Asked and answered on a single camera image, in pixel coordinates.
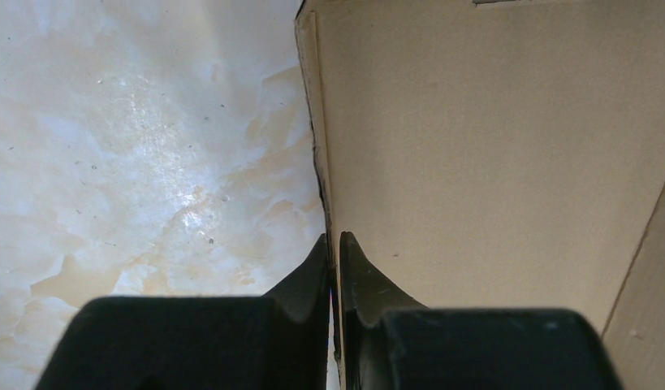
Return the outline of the brown cardboard box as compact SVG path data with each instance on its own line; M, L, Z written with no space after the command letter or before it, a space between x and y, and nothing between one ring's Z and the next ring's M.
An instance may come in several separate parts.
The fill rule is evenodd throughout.
M665 1L306 1L343 232L425 306L563 307L665 389Z

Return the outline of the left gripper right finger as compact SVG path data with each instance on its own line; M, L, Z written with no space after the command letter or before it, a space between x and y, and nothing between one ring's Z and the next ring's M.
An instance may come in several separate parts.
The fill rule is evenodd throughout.
M620 389L598 334L560 308L431 309L339 238L345 389Z

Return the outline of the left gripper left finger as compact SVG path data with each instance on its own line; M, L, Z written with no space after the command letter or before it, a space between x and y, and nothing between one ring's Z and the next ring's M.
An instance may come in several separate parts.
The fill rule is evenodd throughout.
M323 389L330 277L320 236L258 297L103 297L71 320L39 389Z

